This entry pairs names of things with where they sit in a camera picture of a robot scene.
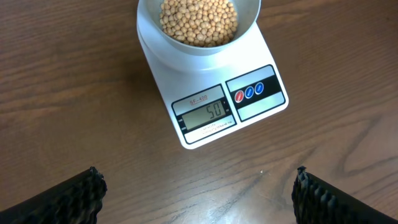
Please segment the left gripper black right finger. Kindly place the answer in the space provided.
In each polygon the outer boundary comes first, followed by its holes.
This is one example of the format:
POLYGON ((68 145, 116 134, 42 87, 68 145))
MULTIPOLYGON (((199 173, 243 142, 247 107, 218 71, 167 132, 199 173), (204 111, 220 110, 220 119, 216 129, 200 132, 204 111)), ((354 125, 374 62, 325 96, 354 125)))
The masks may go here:
POLYGON ((297 169, 292 190, 298 224, 397 224, 397 220, 362 203, 317 176, 297 169))

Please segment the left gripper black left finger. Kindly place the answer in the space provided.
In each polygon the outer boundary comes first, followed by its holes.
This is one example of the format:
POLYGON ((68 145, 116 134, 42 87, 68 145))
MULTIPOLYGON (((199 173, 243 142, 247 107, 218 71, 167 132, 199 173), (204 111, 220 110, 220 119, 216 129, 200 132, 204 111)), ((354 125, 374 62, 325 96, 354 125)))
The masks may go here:
POLYGON ((107 185, 95 167, 1 212, 1 223, 96 224, 107 185))

